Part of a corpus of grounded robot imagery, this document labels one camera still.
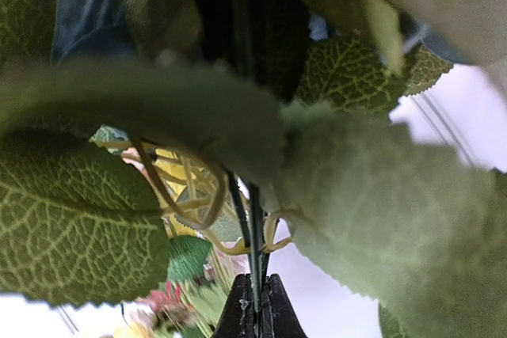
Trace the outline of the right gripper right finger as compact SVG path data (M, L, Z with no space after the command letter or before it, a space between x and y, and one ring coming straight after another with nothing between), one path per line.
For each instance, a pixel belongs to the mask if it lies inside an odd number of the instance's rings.
M264 338L307 338L278 274L271 274L263 286L261 331Z

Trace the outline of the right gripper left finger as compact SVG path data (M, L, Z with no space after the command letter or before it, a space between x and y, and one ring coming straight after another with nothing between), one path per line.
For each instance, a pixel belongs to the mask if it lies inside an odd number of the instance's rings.
M254 337L254 298L250 274L237 275L212 338Z

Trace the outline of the pink rose flower stem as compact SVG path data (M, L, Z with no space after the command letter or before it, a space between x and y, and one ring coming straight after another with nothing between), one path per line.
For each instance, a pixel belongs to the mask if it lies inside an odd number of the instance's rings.
M183 288L179 283L165 281L148 296L137 298L136 303L148 306L157 321L172 321L189 324L194 309L183 301Z

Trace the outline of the blue hydrangea flower stem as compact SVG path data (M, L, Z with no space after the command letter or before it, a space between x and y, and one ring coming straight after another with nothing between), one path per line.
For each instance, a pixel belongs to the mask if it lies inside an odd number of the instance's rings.
M379 116L415 63L402 14L505 86L506 0L1 0L1 289L118 303L167 275L156 174L102 125L187 154L213 196L167 210L207 232L227 174L251 245L296 248L413 337L506 334L506 198L452 147Z

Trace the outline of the yellow poppy flower stem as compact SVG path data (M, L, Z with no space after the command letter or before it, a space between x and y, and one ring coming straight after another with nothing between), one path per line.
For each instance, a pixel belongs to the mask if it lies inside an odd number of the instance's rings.
M188 158L181 158L171 150L156 149L154 151L154 166L166 186L166 191L175 203L187 203L195 199L209 198L202 188L199 188L195 176L200 167L196 167ZM164 211L163 220L170 237L189 235L199 237L200 233L184 224L184 220L174 212L166 200L155 189L160 206Z

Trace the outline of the cream yellow rose stem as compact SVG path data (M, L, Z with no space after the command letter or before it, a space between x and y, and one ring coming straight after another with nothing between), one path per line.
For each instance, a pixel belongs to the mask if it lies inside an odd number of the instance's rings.
M112 335L113 338L153 338L154 333L150 327L140 322L132 322L129 325L117 327Z

